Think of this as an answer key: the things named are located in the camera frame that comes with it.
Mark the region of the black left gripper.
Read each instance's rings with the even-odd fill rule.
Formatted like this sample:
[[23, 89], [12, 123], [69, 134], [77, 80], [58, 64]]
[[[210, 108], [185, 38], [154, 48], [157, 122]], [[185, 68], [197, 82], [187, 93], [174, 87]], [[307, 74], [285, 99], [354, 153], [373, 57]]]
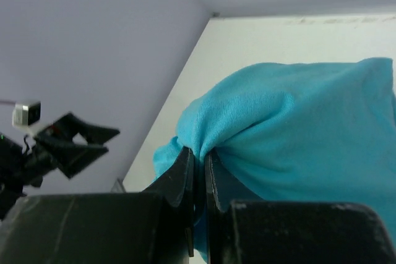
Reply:
[[23, 148], [1, 134], [1, 184], [8, 189], [25, 186], [39, 188], [44, 177], [56, 168], [71, 179], [108, 153], [108, 148], [103, 145], [119, 135], [120, 131], [93, 125], [67, 113], [39, 131], [34, 139], [54, 138], [71, 142], [77, 134], [88, 144], [56, 142], [41, 143], [43, 147], [34, 145]]

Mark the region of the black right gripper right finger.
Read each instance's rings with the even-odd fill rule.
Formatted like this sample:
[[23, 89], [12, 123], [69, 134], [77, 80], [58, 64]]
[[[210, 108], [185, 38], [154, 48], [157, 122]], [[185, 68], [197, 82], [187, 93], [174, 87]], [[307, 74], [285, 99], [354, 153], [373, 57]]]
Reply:
[[229, 170], [215, 150], [205, 156], [207, 258], [209, 263], [241, 263], [238, 230], [234, 227], [233, 200], [261, 201]]

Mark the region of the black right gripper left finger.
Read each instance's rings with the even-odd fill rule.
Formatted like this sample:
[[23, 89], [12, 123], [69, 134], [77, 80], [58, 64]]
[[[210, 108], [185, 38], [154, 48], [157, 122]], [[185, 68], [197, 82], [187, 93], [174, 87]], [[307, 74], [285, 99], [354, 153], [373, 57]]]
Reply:
[[153, 232], [154, 257], [194, 255], [194, 155], [182, 148], [174, 163], [142, 191], [161, 199]]

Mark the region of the turquoise t shirt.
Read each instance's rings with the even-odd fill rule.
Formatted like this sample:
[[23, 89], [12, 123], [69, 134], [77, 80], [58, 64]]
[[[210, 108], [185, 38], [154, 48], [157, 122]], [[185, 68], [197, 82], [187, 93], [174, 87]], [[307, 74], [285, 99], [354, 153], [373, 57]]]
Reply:
[[393, 60], [245, 67], [195, 99], [153, 154], [155, 175], [183, 148], [215, 150], [260, 198], [357, 203], [395, 239]]

